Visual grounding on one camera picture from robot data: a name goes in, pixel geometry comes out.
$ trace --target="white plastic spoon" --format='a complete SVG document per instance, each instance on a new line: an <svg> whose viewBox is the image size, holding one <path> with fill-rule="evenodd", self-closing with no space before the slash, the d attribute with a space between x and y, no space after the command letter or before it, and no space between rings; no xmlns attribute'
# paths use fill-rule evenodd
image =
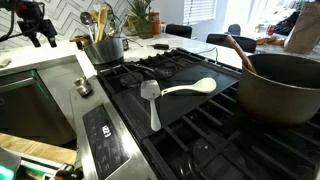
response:
<svg viewBox="0 0 320 180"><path fill-rule="evenodd" d="M196 82L193 85L185 85L185 86L175 86L171 88L167 88L161 91L161 96L171 93L173 91L179 91L179 90L192 90L192 91L198 91L201 93L211 93L214 91L217 87L217 83L214 79L211 77L200 79L198 82Z"/></svg>

